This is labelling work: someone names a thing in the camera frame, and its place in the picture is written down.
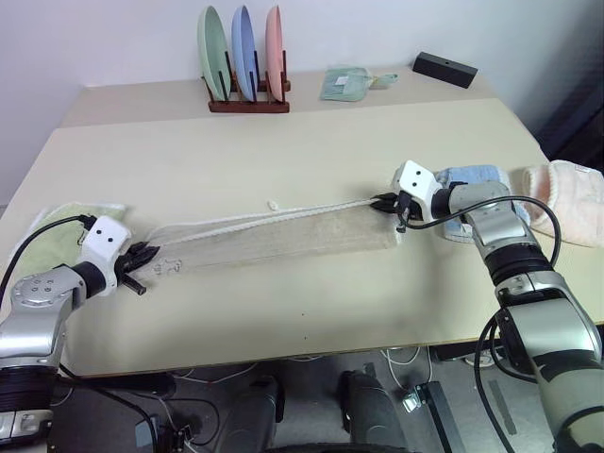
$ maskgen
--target table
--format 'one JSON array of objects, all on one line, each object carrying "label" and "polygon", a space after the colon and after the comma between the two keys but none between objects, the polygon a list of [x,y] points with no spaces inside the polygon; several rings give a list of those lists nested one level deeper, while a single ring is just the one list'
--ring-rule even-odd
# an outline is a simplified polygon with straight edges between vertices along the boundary
[{"label": "table", "polygon": [[[196,81],[85,91],[0,220],[0,255],[42,208],[69,201],[128,204],[125,222],[142,238],[167,223],[264,211],[267,200],[290,208],[388,192],[406,159],[432,170],[545,162],[481,77],[466,91],[399,73],[396,102],[370,92],[355,105],[320,103],[321,77],[292,75],[285,115],[209,115],[203,92],[191,96]],[[182,106],[165,101],[170,92]],[[548,254],[551,239],[537,237]],[[565,243],[557,269],[604,320],[604,251]],[[496,309],[473,245],[410,232],[396,249],[210,268],[143,297],[95,298],[70,318],[63,359],[91,376],[451,343],[476,338]]]}]

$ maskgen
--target blue plate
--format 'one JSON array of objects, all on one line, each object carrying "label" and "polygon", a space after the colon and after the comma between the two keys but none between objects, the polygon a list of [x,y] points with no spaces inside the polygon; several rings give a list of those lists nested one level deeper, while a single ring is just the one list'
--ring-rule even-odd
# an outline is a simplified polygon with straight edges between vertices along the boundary
[{"label": "blue plate", "polygon": [[254,100],[254,92],[258,91],[258,74],[254,60],[254,32],[249,20],[246,7],[238,7],[233,16],[231,28],[233,59],[235,74],[243,96],[249,101]]}]

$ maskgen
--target black box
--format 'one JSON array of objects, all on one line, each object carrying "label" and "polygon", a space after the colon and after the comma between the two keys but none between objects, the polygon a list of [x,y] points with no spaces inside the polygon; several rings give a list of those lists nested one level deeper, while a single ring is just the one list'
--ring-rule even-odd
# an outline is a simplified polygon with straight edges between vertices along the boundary
[{"label": "black box", "polygon": [[472,66],[466,66],[450,59],[442,59],[426,52],[421,52],[417,56],[413,70],[424,76],[438,78],[462,88],[468,88],[478,72],[478,69]]}]

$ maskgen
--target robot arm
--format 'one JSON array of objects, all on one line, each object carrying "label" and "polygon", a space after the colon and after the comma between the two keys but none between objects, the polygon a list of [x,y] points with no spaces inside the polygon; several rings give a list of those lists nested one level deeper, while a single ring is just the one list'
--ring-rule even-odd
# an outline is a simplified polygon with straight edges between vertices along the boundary
[{"label": "robot arm", "polygon": [[0,325],[0,446],[47,436],[67,318],[86,299],[111,294],[120,283],[136,286],[126,272],[157,253],[139,243],[120,256],[129,237],[119,222],[100,217],[82,244],[78,264],[22,278],[12,288],[10,315]]},{"label": "robot arm", "polygon": [[[510,195],[495,181],[444,189],[412,161],[398,169],[393,186],[403,231],[413,215],[430,222]],[[495,285],[501,342],[512,365],[536,377],[557,444],[604,446],[602,342],[593,321],[553,270],[512,201],[471,210],[462,221],[472,226]]]}]

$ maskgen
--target towel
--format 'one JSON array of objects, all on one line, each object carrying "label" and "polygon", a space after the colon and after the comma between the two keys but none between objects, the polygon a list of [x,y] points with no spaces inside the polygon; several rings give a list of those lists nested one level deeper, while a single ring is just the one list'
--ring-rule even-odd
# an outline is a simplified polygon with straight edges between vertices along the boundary
[{"label": "towel", "polygon": [[[29,231],[15,246],[16,249],[36,229],[65,217],[87,214],[99,217],[108,215],[121,220],[126,212],[126,206],[117,204],[82,204],[67,203],[54,210],[43,210],[29,227]],[[79,222],[57,226],[45,231],[32,242],[19,258],[14,275],[18,278],[46,272],[60,264],[74,265],[80,253],[81,244],[86,236],[86,230]]]},{"label": "towel", "polygon": [[374,201],[163,226],[146,238],[158,254],[130,275],[151,283],[208,266],[396,247],[396,220],[370,208]]},{"label": "towel", "polygon": [[[486,181],[498,181],[510,188],[510,178],[508,174],[494,165],[471,165],[468,167],[446,168],[436,174],[436,180],[444,187],[448,188],[451,182],[467,182],[476,184]],[[520,204],[514,202],[514,208],[518,215],[530,225],[530,216],[527,210]],[[445,222],[445,237],[450,241],[457,243],[472,243],[472,227],[463,224],[459,219]]]},{"label": "towel", "polygon": [[[588,247],[604,247],[604,176],[598,170],[566,160],[530,167],[523,174],[523,194],[552,208],[562,239]],[[553,236],[547,214],[527,204],[531,227]]]}]

